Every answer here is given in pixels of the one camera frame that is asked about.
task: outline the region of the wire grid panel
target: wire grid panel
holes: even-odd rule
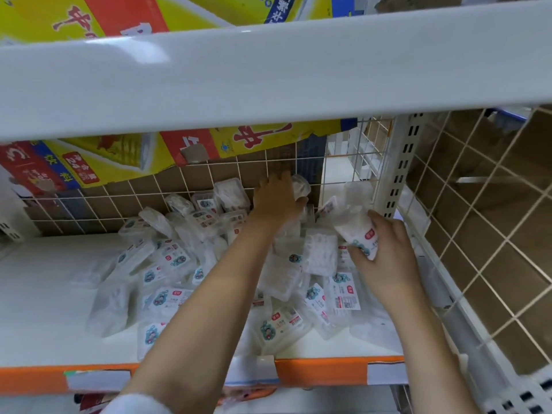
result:
[[[136,216],[146,206],[162,213],[169,212],[164,197],[170,193],[189,199],[197,191],[212,189],[217,181],[237,177],[252,199],[253,190],[261,178],[283,170],[301,174],[311,184],[309,202],[315,208],[331,195],[342,194],[343,184],[348,181],[369,180],[372,188],[367,189],[371,192],[367,200],[371,201],[377,177],[370,170],[370,165],[382,161],[389,124],[390,118],[359,119],[359,127],[363,127],[366,134],[354,138],[351,152],[348,145],[352,139],[348,132],[340,134],[343,143],[340,148],[344,148],[346,153],[336,151],[335,145],[330,148],[327,138],[332,137],[311,136],[290,145],[184,167],[176,166],[155,175],[101,187],[23,198],[25,211],[46,236],[116,232],[125,219]],[[375,131],[374,141],[377,139],[381,151],[374,149],[374,142],[368,139],[370,128]],[[353,131],[361,133],[360,128]]]
[[[552,354],[552,115],[544,106],[507,127],[502,118],[434,114],[399,206],[451,294],[444,319],[465,313],[474,351],[488,349],[515,383]]]

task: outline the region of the metal grid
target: metal grid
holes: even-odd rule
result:
[[[371,156],[377,157],[379,162],[382,161],[389,122],[390,118],[360,118],[358,127],[352,131],[361,133],[362,130],[363,132],[358,139],[355,139],[356,145],[354,145],[354,152],[351,153],[341,154],[336,150],[334,153],[330,152],[328,140],[335,138],[335,135],[311,136],[292,145],[282,145],[237,157],[210,160],[206,163],[193,163],[181,168],[168,169],[156,175],[101,187],[25,198],[23,202],[30,220],[46,236],[116,232],[125,219],[137,215],[146,206],[162,213],[169,212],[162,200],[168,194],[177,193],[189,198],[197,191],[212,189],[213,183],[222,179],[238,177],[242,180],[246,193],[252,198],[261,174],[256,172],[252,175],[251,172],[262,168],[266,176],[273,171],[279,172],[283,169],[290,169],[292,173],[303,175],[313,190],[309,203],[318,208],[329,198],[328,194],[332,195],[339,191],[335,187],[348,181],[361,180],[359,172],[356,171],[357,163],[364,163],[366,166],[366,162],[374,161],[368,158]],[[368,139],[367,134],[370,130],[375,133],[373,140]],[[341,133],[342,138],[343,134],[345,137],[348,136],[347,132]],[[381,151],[374,147],[373,141],[376,139]],[[373,147],[370,152],[365,153],[362,145]],[[375,188],[377,176],[370,172],[368,178],[374,183]],[[171,179],[169,184],[178,185],[179,188],[166,188],[169,179]]]
[[[547,116],[550,116],[550,122],[552,123],[552,112],[548,110],[546,107],[539,107],[534,109],[531,112],[531,115],[526,120],[526,122],[519,128],[511,141],[509,141],[509,144],[506,146],[506,148],[501,153],[500,157],[496,156],[490,156],[489,154],[485,154],[478,150],[476,147],[474,147],[474,144],[471,142],[472,139],[476,136],[479,136],[480,133],[478,133],[478,129],[480,128],[481,122],[483,119],[485,119],[485,110],[481,110],[479,117],[476,121],[476,123],[473,126],[473,129],[470,131],[469,135],[465,139],[460,139],[456,137],[454,134],[450,133],[450,131],[447,130],[447,123],[451,119],[451,113],[449,112],[446,114],[445,119],[439,119],[441,120],[440,123],[436,124],[435,122],[429,122],[428,124],[438,131],[437,139],[435,140],[431,152],[429,153],[429,156],[427,159],[424,159],[420,155],[416,154],[416,158],[419,160],[419,162],[423,165],[423,171],[421,172],[421,175],[419,176],[419,180],[416,183],[414,190],[414,198],[407,204],[407,206],[402,205],[402,213],[406,216],[405,220],[407,222],[411,221],[412,217],[412,206],[417,201],[417,205],[421,206],[426,215],[428,216],[428,222],[427,224],[420,229],[421,232],[418,232],[418,236],[423,238],[424,236],[427,238],[427,231],[430,224],[436,224],[440,230],[440,234],[442,239],[433,240],[433,247],[440,248],[439,252],[435,252],[435,261],[433,262],[436,267],[443,268],[445,265],[442,264],[443,258],[449,250],[450,247],[455,247],[454,250],[458,250],[463,258],[470,264],[472,270],[475,272],[475,275],[473,278],[467,283],[464,287],[456,287],[456,284],[450,284],[449,283],[449,289],[452,294],[453,303],[446,310],[444,313],[444,317],[447,317],[448,314],[450,314],[455,307],[463,306],[466,303],[466,293],[470,291],[470,288],[474,285],[475,282],[478,281],[478,279],[482,280],[484,284],[487,286],[487,288],[492,292],[492,296],[488,296],[487,299],[497,299],[500,304],[503,306],[503,308],[507,311],[508,319],[502,323],[498,328],[494,328],[491,331],[487,332],[487,328],[483,327],[480,328],[478,333],[481,335],[482,343],[479,345],[479,348],[483,346],[488,346],[494,342],[494,340],[499,336],[501,332],[503,332],[506,328],[511,326],[515,323],[518,327],[521,328],[523,333],[526,334],[527,338],[530,340],[532,345],[538,350],[540,355],[542,356],[543,361],[545,363],[542,363],[542,365],[550,364],[551,363],[551,357],[550,354],[547,353],[547,351],[544,349],[544,346],[542,345],[542,340],[539,342],[539,340],[535,339],[534,331],[533,334],[530,332],[530,328],[528,328],[524,323],[521,321],[521,317],[527,313],[528,310],[535,308],[535,305],[540,302],[550,291],[552,291],[552,278],[551,274],[547,273],[543,267],[541,267],[536,261],[534,261],[533,258],[528,256],[528,254],[521,250],[519,246],[517,246],[513,240],[512,237],[520,231],[520,228],[524,225],[524,223],[528,220],[530,216],[533,215],[535,209],[539,205],[542,204],[543,201],[547,199],[552,199],[551,191],[552,191],[552,183],[550,183],[550,179],[547,180],[548,186],[543,187],[542,183],[539,183],[540,186],[535,184],[535,179],[532,177],[528,177],[527,174],[517,174],[515,173],[511,168],[508,166],[505,166],[505,159],[509,156],[509,153],[512,151],[512,149],[517,145],[519,138],[524,133],[525,129],[528,127],[528,125],[533,121],[533,118],[535,116],[535,113],[544,113]],[[434,154],[438,154],[438,145],[439,142],[442,140],[442,137],[450,137],[454,141],[458,142],[459,145],[461,145],[461,150],[458,153],[458,156],[456,157],[456,160],[452,164],[450,171],[448,172],[448,176],[446,178],[442,177],[442,174],[439,174],[439,171],[436,171],[434,168],[430,166],[430,163],[432,162],[432,158],[434,157]],[[492,171],[486,176],[485,178],[480,178],[478,180],[475,180],[477,182],[482,182],[482,186],[479,190],[479,192],[475,195],[473,200],[467,200],[463,194],[459,193],[459,191],[452,187],[452,184],[454,183],[454,180],[451,179],[453,175],[455,174],[455,170],[457,166],[459,166],[459,161],[462,159],[464,152],[468,151],[469,153],[476,154],[477,156],[483,158],[485,163],[489,163],[492,166]],[[440,183],[442,183],[442,187],[440,188],[439,193],[437,194],[436,198],[433,201],[433,205],[429,208],[427,207],[422,200],[420,200],[420,193],[422,191],[422,188],[425,187],[424,184],[427,184],[427,181],[429,178],[436,178],[439,180]],[[513,229],[509,231],[509,233],[504,233],[503,230],[500,230],[496,225],[496,221],[493,223],[486,215],[484,215],[483,212],[477,209],[476,205],[478,204],[479,198],[486,194],[487,187],[492,183],[519,183],[523,186],[526,186],[528,189],[531,189],[532,191],[535,191],[538,197],[534,201],[534,203],[527,209],[527,211],[524,213],[524,215],[517,221]],[[440,199],[443,197],[444,194],[453,195],[455,197],[455,200],[459,201],[459,203],[463,204],[463,209],[467,209],[465,212],[462,211],[463,216],[458,222],[457,227],[453,230],[452,234],[449,233],[449,230],[447,230],[447,227],[445,227],[441,222],[439,222],[438,218],[436,218],[436,208],[438,207],[438,204],[440,203]],[[459,242],[459,236],[458,233],[461,229],[464,227],[464,222],[471,217],[471,215],[475,215],[478,218],[480,218],[482,221],[484,221],[488,226],[492,228],[492,230],[499,236],[500,238],[500,244],[496,249],[492,252],[492,254],[486,259],[485,263],[477,264],[473,261],[472,257],[466,253],[465,250],[463,250],[462,244]],[[501,296],[501,293],[499,293],[495,287],[491,284],[491,282],[484,276],[485,270],[489,267],[491,262],[497,255],[501,252],[501,250],[504,250],[506,246],[512,247],[513,250],[515,250],[525,261],[526,264],[528,264],[531,268],[533,268],[548,284],[542,287],[542,290],[536,295],[530,299],[530,301],[523,305],[521,309],[513,310],[510,308],[510,306],[507,304],[507,302],[504,299],[504,295]],[[453,267],[445,267],[445,270],[451,270],[454,269]],[[485,316],[484,313],[478,313],[479,317]],[[542,317],[549,317],[550,315],[548,313],[542,313]],[[546,334],[545,331],[538,331],[539,334]],[[521,371],[519,373],[532,373],[532,371]]]

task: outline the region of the finger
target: finger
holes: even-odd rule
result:
[[[295,201],[295,206],[297,207],[297,210],[299,212],[303,212],[303,208],[305,208],[307,203],[308,203],[308,198],[306,196],[304,196],[304,197],[299,198]]]
[[[386,238],[392,238],[395,236],[395,232],[393,231],[391,222],[385,219],[382,215],[370,209],[368,211],[368,216],[372,219],[372,222],[374,222],[377,236],[379,238],[385,240]]]
[[[369,276],[374,266],[374,262],[369,261],[366,255],[358,247],[348,246],[347,250],[349,251],[350,258],[355,264],[357,270],[362,274]]]
[[[405,223],[400,219],[393,219],[391,221],[391,226],[393,227],[393,232],[397,236],[399,241],[410,242],[409,233],[406,231]]]

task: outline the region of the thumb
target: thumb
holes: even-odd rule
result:
[[[298,212],[303,212],[303,208],[307,205],[308,198],[303,196],[295,201],[295,206],[297,207]]]
[[[368,260],[362,250],[355,246],[348,246],[347,250],[351,260],[356,266],[356,269],[365,276],[368,276],[369,272],[373,269],[374,262]]]

